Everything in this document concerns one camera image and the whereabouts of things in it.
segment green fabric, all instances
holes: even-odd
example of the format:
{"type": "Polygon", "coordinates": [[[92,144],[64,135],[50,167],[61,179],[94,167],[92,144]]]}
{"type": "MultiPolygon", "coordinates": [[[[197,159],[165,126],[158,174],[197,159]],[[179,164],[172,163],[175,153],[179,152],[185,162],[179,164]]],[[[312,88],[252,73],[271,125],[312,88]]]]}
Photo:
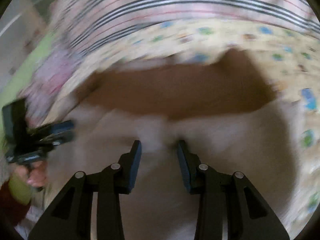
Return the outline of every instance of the green fabric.
{"type": "MultiPolygon", "coordinates": [[[[54,35],[48,33],[38,44],[36,49],[27,57],[21,67],[16,71],[7,86],[0,94],[0,107],[15,100],[17,93],[28,85],[31,81],[32,74],[37,69],[37,62],[44,60],[51,52],[51,44],[54,35]]],[[[4,141],[4,127],[2,117],[0,118],[0,141],[4,141]]],[[[22,183],[18,177],[10,180],[10,191],[12,196],[20,203],[28,203],[31,197],[31,190],[22,183]]]]}

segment red sleeve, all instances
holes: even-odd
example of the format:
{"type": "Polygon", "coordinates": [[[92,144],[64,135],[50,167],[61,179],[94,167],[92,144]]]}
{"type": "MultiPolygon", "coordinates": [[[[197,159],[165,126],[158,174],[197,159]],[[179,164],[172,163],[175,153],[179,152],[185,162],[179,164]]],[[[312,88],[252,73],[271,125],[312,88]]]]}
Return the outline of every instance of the red sleeve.
{"type": "Polygon", "coordinates": [[[8,220],[16,226],[27,215],[31,201],[28,205],[18,203],[11,195],[9,181],[5,182],[0,189],[0,208],[3,209],[8,220]]]}

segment human hand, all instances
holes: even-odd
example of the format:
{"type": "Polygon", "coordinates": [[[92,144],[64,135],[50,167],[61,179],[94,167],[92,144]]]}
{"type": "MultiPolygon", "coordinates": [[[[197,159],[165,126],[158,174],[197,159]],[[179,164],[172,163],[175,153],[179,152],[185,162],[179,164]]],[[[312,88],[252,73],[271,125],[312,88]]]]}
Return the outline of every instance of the human hand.
{"type": "Polygon", "coordinates": [[[47,162],[39,161],[31,163],[32,170],[22,165],[14,164],[14,172],[32,187],[43,187],[47,184],[47,162]]]}

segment bed sheet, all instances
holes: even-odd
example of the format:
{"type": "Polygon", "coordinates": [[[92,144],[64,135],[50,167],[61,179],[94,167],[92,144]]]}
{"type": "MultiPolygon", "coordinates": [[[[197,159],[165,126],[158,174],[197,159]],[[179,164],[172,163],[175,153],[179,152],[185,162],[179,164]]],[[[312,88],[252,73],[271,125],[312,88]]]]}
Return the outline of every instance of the bed sheet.
{"type": "Polygon", "coordinates": [[[179,20],[137,31],[87,56],[63,86],[45,122],[61,116],[66,96],[92,72],[118,61],[167,57],[182,62],[210,63],[230,47],[246,49],[265,78],[284,100],[302,100],[305,128],[300,136],[300,169],[294,206],[286,222],[293,239],[302,230],[320,201],[320,118],[317,106],[320,85],[320,41],[288,29],[247,21],[179,20]]]}
{"type": "Polygon", "coordinates": [[[250,20],[320,34],[306,0],[59,0],[51,27],[86,56],[146,26],[186,18],[250,20]]]}

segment finger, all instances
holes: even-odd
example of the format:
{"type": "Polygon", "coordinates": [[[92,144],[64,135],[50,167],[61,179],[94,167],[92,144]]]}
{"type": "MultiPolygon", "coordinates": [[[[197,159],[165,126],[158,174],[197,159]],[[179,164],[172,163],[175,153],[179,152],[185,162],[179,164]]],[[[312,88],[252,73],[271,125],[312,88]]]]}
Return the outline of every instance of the finger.
{"type": "Polygon", "coordinates": [[[47,175],[45,171],[34,169],[33,171],[31,171],[30,177],[27,182],[29,184],[32,182],[40,182],[42,180],[46,180],[46,178],[47,178],[47,175]]]}
{"type": "Polygon", "coordinates": [[[39,162],[32,163],[32,166],[35,169],[46,169],[47,165],[48,165],[47,161],[39,161],[39,162]]]}
{"type": "Polygon", "coordinates": [[[32,184],[30,184],[30,186],[32,186],[32,187],[43,187],[43,186],[45,186],[45,184],[46,184],[45,181],[41,181],[41,182],[32,183],[32,184]]]}
{"type": "Polygon", "coordinates": [[[26,180],[28,178],[29,171],[25,166],[17,166],[14,172],[23,180],[26,180]]]}

